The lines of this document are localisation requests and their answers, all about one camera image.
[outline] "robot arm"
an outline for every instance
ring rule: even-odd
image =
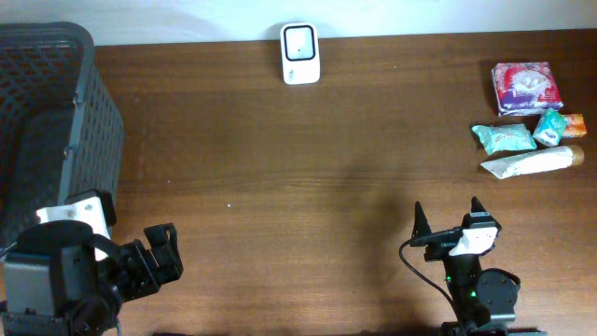
[[[417,202],[412,238],[408,244],[426,246],[425,261],[442,261],[444,264],[450,296],[437,288],[449,299],[458,322],[444,323],[442,335],[515,334],[508,332],[507,324],[515,319],[514,305],[521,280],[503,270],[481,269],[479,257],[495,248],[502,227],[476,197],[471,203],[471,212],[465,215],[460,227],[432,233],[423,208]],[[547,335],[536,330],[519,333],[522,334]]]
[[[111,199],[94,191],[83,200],[93,198],[102,200],[107,223],[116,222]],[[58,208],[45,212],[65,210]],[[117,245],[94,233],[95,227],[72,219],[74,211],[23,232],[6,253],[7,300],[0,307],[6,335],[101,335],[118,326],[124,302],[180,278],[173,224],[144,229],[151,245],[145,249],[139,240]],[[106,258],[96,260],[95,249]]]

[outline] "snack packet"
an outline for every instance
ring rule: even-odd
[[[492,70],[500,116],[542,114],[562,108],[549,63],[499,63]]]
[[[563,115],[566,119],[566,129],[563,130],[562,138],[581,137],[587,134],[585,119],[581,114]]]
[[[560,144],[565,129],[566,119],[558,111],[550,108],[539,120],[533,138],[547,147],[556,147]]]
[[[537,144],[524,124],[499,127],[477,125],[472,130],[479,136],[488,155],[500,150],[537,149]]]

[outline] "wooden table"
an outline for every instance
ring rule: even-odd
[[[522,279],[515,327],[597,329],[597,31],[320,41],[290,87],[277,41],[97,49],[124,119],[114,239],[173,222],[185,272],[127,303],[124,332],[322,335],[404,330],[453,312],[398,258],[419,200],[435,231],[476,195],[503,225],[481,260]],[[497,180],[470,126],[498,119],[490,70],[550,61],[589,135],[582,166]],[[524,120],[531,127],[536,118]],[[406,256],[442,283],[422,249]]]

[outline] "white tube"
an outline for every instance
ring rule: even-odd
[[[579,165],[584,159],[585,153],[579,146],[561,146],[487,161],[481,167],[503,179]]]

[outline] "white robot part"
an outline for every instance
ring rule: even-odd
[[[101,234],[110,239],[102,201],[97,196],[73,204],[46,207],[37,210],[36,213],[40,219],[40,224],[47,224],[57,220],[76,220],[89,224],[93,229],[93,233]],[[95,259],[97,261],[106,257],[107,255],[103,251],[95,249]]]
[[[450,250],[450,256],[481,254],[492,248],[497,237],[497,228],[464,229],[458,244]]]

